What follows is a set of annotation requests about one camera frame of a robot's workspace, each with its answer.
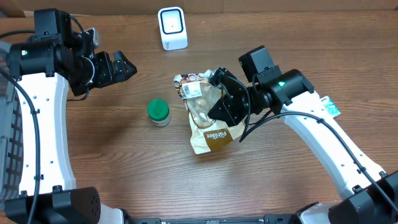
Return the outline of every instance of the crumpled bag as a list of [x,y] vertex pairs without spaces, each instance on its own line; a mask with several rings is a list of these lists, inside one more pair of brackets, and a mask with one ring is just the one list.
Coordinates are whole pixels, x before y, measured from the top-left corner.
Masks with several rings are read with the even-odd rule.
[[192,130],[191,145],[196,154],[221,149],[242,135],[244,123],[228,127],[224,121],[208,117],[209,110],[223,95],[222,91],[208,83],[211,70],[205,73],[176,75],[174,85],[188,111]]

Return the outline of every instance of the small plastic container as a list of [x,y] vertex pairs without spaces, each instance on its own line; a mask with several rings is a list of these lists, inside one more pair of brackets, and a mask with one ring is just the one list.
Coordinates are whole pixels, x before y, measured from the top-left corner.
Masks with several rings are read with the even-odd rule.
[[169,106],[164,100],[152,100],[148,104],[148,116],[158,127],[168,125],[172,119]]

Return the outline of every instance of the black cable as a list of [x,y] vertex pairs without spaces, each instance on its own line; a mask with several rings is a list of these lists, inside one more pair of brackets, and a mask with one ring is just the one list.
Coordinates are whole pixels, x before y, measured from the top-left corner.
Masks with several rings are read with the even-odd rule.
[[5,34],[1,34],[0,39],[8,37],[10,35],[14,35],[14,34],[34,34],[34,33],[35,33],[34,30],[16,30],[16,31],[11,31],[11,32],[6,32]]
[[0,68],[0,73],[6,78],[9,82],[11,82],[24,96],[26,99],[27,104],[30,108],[30,113],[33,117],[33,125],[35,129],[35,141],[36,141],[36,177],[35,177],[35,191],[33,194],[33,202],[30,208],[29,217],[27,223],[30,224],[33,220],[34,213],[37,206],[37,199],[39,197],[39,190],[40,190],[40,133],[39,133],[39,122],[37,121],[37,112],[35,110],[35,106],[33,105],[32,100],[29,98],[29,95],[23,89],[23,87],[15,81],[15,79],[11,78],[3,69]]
[[349,147],[347,146],[347,144],[344,142],[343,138],[337,133],[337,131],[330,126],[330,124],[328,124],[323,118],[319,118],[318,116],[315,116],[313,114],[309,114],[309,113],[303,113],[303,112],[298,112],[298,111],[291,111],[291,112],[284,112],[284,113],[280,113],[277,115],[273,115],[269,118],[266,118],[264,121],[261,121],[260,123],[258,123],[257,125],[253,126],[249,131],[247,131],[246,133],[242,134],[241,139],[239,140],[239,142],[243,141],[243,139],[249,135],[252,131],[254,131],[256,128],[258,128],[259,126],[261,126],[262,124],[272,120],[272,119],[276,119],[276,118],[280,118],[283,116],[288,116],[288,115],[299,115],[299,116],[305,116],[305,117],[309,117],[309,118],[313,118],[315,119],[318,123],[321,123],[323,125],[325,125],[337,138],[337,140],[339,140],[339,142],[343,145],[343,147],[345,148],[345,150],[347,151],[347,153],[349,154],[349,156],[352,158],[352,160],[354,160],[354,163],[358,166],[359,170],[365,175],[365,177],[368,179],[368,181],[370,181],[370,183],[373,184],[373,186],[375,186],[375,188],[377,189],[377,191],[381,194],[381,196],[383,197],[383,199],[391,206],[391,208],[395,211],[396,214],[398,214],[398,208],[396,207],[396,205],[394,204],[394,202],[390,199],[390,197],[388,197],[388,195],[383,191],[383,189],[381,189],[381,187],[376,183],[375,180],[373,180],[373,178],[368,174],[368,172],[366,171],[365,167],[363,167],[361,165],[361,163],[358,161],[358,159],[355,157],[355,155],[353,154],[353,152],[349,149]]
[[249,124],[249,125],[255,125],[255,124],[260,123],[261,121],[263,121],[264,119],[266,119],[266,118],[271,114],[271,112],[272,112],[271,110],[267,111],[267,112],[260,118],[260,120],[254,122],[254,123],[251,123],[251,124]]
[[74,16],[70,16],[70,19],[75,21],[75,23],[77,24],[77,26],[79,27],[79,29],[81,31],[82,46],[81,46],[81,49],[78,52],[76,52],[76,55],[80,57],[86,51],[86,46],[87,46],[86,38],[85,38],[86,32],[83,30],[83,27],[81,26],[79,21],[77,21],[77,19]]
[[243,85],[243,83],[241,83],[239,80],[237,80],[237,79],[235,79],[235,78],[232,78],[232,77],[229,77],[229,76],[225,76],[225,78],[227,78],[227,79],[229,79],[229,80],[232,80],[232,81],[238,83],[239,85],[241,85],[242,88],[246,91],[246,95],[247,95],[247,97],[248,97],[248,116],[247,116],[247,118],[246,118],[247,122],[246,122],[246,124],[244,125],[244,130],[243,130],[243,133],[242,133],[242,136],[243,136],[243,134],[245,134],[246,131],[248,130],[249,122],[250,122],[250,114],[251,114],[251,109],[250,109],[250,95],[249,95],[249,92],[248,92],[248,89],[246,88],[246,86]]
[[88,98],[88,94],[90,93],[90,90],[88,89],[88,86],[86,86],[86,95],[82,98],[82,99],[78,99],[78,100],[67,100],[67,101],[81,101],[81,100],[85,100]]

